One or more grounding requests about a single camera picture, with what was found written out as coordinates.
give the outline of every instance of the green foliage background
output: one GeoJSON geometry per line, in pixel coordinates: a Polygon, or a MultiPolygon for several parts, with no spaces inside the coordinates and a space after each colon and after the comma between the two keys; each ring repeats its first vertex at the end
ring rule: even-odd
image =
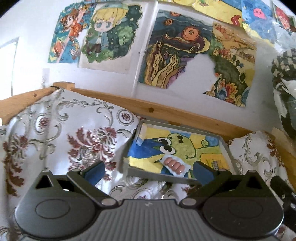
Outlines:
{"type": "MultiPolygon", "coordinates": [[[[107,32],[109,41],[108,49],[102,50],[97,57],[95,53],[88,55],[86,46],[84,45],[82,47],[81,51],[87,56],[90,63],[94,61],[100,63],[103,60],[123,57],[128,53],[135,37],[135,31],[139,27],[137,21],[143,14],[140,10],[141,6],[139,5],[128,6],[128,12],[126,14],[127,20],[107,32]]],[[[91,20],[90,25],[91,28],[88,34],[92,34],[95,31],[93,20],[91,20]]]]}

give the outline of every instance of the brown hair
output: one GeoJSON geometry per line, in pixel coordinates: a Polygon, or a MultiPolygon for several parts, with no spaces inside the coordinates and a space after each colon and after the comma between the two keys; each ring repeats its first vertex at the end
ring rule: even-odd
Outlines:
{"type": "Polygon", "coordinates": [[[75,8],[72,9],[71,13],[70,14],[67,14],[66,16],[64,16],[62,19],[61,19],[61,23],[62,25],[64,26],[64,29],[66,28],[66,24],[67,24],[67,18],[68,16],[72,16],[73,19],[77,18],[79,15],[79,11],[75,8]]]}

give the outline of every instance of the window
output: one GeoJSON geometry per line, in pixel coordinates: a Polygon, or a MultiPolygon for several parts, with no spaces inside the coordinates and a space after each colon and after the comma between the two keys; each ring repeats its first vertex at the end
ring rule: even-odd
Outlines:
{"type": "Polygon", "coordinates": [[[18,38],[0,46],[0,100],[12,96],[13,65],[18,38]]]}

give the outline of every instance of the triangular cutout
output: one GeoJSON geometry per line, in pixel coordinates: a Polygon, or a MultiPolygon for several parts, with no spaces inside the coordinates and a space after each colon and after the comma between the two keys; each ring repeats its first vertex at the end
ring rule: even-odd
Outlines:
{"type": "Polygon", "coordinates": [[[52,187],[52,184],[48,178],[48,176],[43,176],[41,178],[41,180],[39,181],[39,183],[36,186],[36,189],[40,189],[40,188],[50,188],[52,187]]]}
{"type": "Polygon", "coordinates": [[[262,189],[261,184],[258,182],[257,178],[250,177],[248,184],[248,188],[256,188],[256,189],[262,189]]]}

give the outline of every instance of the gray ribbed panel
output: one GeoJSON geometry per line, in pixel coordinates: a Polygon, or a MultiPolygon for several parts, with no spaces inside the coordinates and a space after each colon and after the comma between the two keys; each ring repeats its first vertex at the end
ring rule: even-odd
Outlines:
{"type": "MultiPolygon", "coordinates": [[[[119,208],[104,210],[87,231],[65,241],[181,240],[237,241],[214,232],[196,211],[180,208],[174,200],[125,200],[119,208]]],[[[35,240],[25,237],[22,241],[35,240]]]]}

